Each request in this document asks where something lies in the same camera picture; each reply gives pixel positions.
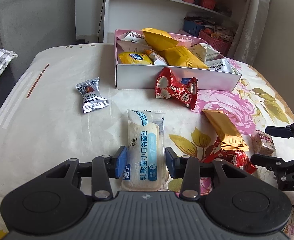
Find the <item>small pink candy cube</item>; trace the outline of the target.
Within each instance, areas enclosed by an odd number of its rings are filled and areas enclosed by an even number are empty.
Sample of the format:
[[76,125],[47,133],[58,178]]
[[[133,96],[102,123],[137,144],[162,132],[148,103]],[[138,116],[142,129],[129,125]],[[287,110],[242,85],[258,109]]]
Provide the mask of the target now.
[[251,138],[255,154],[271,156],[276,151],[272,137],[269,134],[256,130]]

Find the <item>white milk bread packet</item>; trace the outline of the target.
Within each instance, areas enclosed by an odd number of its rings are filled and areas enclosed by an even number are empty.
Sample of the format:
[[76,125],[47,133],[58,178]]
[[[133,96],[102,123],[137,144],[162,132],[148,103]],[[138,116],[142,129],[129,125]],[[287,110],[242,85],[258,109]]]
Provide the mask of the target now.
[[122,178],[126,191],[158,191],[164,187],[164,112],[129,109],[127,163]]

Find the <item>large yellow snack bag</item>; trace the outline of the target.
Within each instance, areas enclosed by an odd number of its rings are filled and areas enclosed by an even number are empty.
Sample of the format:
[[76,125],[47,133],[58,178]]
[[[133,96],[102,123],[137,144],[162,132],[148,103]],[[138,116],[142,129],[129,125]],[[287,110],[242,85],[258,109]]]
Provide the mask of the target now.
[[160,51],[159,54],[170,66],[208,69],[200,59],[183,46],[172,47]]

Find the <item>white pecan kernel packet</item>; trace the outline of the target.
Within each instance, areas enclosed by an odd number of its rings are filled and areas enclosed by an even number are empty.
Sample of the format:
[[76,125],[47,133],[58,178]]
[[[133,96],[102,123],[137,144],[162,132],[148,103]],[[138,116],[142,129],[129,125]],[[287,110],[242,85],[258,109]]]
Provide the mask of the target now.
[[152,49],[152,47],[147,44],[143,34],[132,30],[118,35],[116,37],[116,43],[123,52],[143,53],[145,50]]

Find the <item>silver truffle chocolate candy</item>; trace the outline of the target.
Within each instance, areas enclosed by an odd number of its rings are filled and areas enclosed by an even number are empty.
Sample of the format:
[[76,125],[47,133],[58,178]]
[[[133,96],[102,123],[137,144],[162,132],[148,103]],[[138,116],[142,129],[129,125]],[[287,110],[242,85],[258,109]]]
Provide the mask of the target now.
[[99,77],[84,81],[75,85],[78,92],[82,95],[82,111],[90,113],[109,105],[107,98],[103,98],[99,92]]

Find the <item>floral tablecloth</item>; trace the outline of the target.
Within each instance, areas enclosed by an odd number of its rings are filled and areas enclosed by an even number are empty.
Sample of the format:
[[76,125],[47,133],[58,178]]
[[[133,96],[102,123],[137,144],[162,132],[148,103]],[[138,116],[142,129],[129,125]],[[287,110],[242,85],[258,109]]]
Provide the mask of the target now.
[[[178,155],[205,156],[216,133],[203,109],[225,112],[244,140],[267,126],[294,121],[285,101],[253,67],[233,61],[242,74],[232,92],[202,90],[195,111],[151,89],[116,89],[114,45],[55,47],[37,54],[0,110],[0,204],[4,196],[50,168],[77,158],[91,161],[127,144],[127,111],[164,112],[165,146]],[[75,85],[99,77],[105,108],[83,113]],[[7,228],[0,214],[0,238]]]

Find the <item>red candy packet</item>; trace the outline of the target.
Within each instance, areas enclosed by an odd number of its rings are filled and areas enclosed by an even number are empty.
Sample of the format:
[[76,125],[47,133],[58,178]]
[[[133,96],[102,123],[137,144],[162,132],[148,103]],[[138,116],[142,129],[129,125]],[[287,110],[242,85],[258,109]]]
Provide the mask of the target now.
[[155,97],[158,99],[173,98],[194,110],[197,100],[197,78],[192,77],[186,84],[179,82],[172,70],[164,67],[155,83]]

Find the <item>curtain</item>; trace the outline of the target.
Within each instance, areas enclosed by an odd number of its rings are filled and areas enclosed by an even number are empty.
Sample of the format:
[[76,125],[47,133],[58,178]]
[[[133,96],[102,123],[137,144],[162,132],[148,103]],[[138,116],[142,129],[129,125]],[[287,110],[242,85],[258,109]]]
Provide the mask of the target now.
[[247,0],[227,57],[252,65],[266,25],[271,0]]

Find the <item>yellow blue-label packet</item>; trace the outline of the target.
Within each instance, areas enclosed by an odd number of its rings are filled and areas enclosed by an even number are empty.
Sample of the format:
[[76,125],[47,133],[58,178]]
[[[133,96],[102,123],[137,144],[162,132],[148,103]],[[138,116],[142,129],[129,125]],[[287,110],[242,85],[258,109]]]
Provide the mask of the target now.
[[122,64],[153,64],[148,55],[143,53],[123,52],[118,55]]

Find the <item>pink snack box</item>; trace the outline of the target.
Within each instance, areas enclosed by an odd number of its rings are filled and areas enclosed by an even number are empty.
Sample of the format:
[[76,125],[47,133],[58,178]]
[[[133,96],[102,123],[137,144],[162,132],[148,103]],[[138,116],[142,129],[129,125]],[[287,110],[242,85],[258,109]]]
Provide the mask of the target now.
[[117,89],[153,89],[164,67],[178,81],[196,78],[199,89],[231,91],[240,72],[221,54],[203,62],[192,53],[202,49],[200,38],[167,33],[155,28],[116,30],[114,33],[115,85]]

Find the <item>pink plastic basket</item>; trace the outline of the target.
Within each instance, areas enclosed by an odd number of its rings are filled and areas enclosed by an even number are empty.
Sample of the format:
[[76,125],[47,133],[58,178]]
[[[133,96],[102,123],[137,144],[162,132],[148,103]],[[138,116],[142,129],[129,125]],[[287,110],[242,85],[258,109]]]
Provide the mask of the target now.
[[202,30],[199,32],[199,38],[205,40],[209,45],[211,45],[214,49],[220,52],[223,56],[227,56],[232,44],[231,42],[225,42],[214,39]]

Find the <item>white green carton packet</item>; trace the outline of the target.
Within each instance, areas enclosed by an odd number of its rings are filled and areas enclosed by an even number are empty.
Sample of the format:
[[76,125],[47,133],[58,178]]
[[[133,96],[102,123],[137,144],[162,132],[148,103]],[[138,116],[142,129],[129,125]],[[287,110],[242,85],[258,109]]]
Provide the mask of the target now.
[[220,55],[220,52],[207,43],[196,44],[190,47],[189,51],[202,62],[212,61]]

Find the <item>red small basket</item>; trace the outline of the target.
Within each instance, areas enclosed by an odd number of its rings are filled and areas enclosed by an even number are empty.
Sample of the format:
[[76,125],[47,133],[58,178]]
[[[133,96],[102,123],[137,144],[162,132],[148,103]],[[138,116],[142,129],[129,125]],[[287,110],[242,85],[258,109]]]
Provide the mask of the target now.
[[215,8],[216,1],[215,0],[200,0],[200,6],[213,10]]

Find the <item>white bookshelf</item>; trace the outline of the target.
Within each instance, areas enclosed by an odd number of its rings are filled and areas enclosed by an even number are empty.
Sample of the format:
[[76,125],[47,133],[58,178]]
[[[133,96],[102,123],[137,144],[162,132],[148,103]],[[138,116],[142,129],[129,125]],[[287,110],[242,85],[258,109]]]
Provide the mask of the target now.
[[113,42],[117,29],[146,27],[178,33],[187,16],[207,16],[220,24],[238,25],[247,0],[215,0],[213,10],[182,0],[105,0],[103,41]]

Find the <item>grey sofa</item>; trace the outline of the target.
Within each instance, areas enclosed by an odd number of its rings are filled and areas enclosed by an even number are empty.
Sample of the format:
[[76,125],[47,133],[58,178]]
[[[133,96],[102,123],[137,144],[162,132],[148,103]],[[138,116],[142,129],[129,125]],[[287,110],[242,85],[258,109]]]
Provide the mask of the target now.
[[75,43],[75,0],[0,0],[0,49],[18,54],[4,71],[12,80],[39,52]]

